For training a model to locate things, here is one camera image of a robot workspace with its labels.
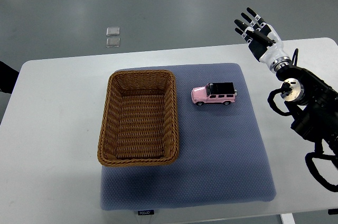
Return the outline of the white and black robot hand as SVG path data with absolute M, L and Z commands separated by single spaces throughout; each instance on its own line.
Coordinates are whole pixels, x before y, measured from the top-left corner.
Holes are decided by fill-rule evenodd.
M 235 20 L 235 31 L 248 43 L 248 48 L 261 63 L 276 73 L 292 60 L 284 51 L 284 44 L 276 30 L 251 8 L 241 13 L 244 21 Z

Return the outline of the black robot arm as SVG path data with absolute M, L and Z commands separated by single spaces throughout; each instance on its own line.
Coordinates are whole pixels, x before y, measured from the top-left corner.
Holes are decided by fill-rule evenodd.
M 276 77 L 280 88 L 268 96 L 272 110 L 282 116 L 292 116 L 291 129 L 303 139 L 315 144 L 305 162 L 314 179 L 331 192 L 337 185 L 322 177 L 314 159 L 330 161 L 337 166 L 337 92 L 311 71 L 297 66 L 298 50 L 293 57 L 276 62 Z

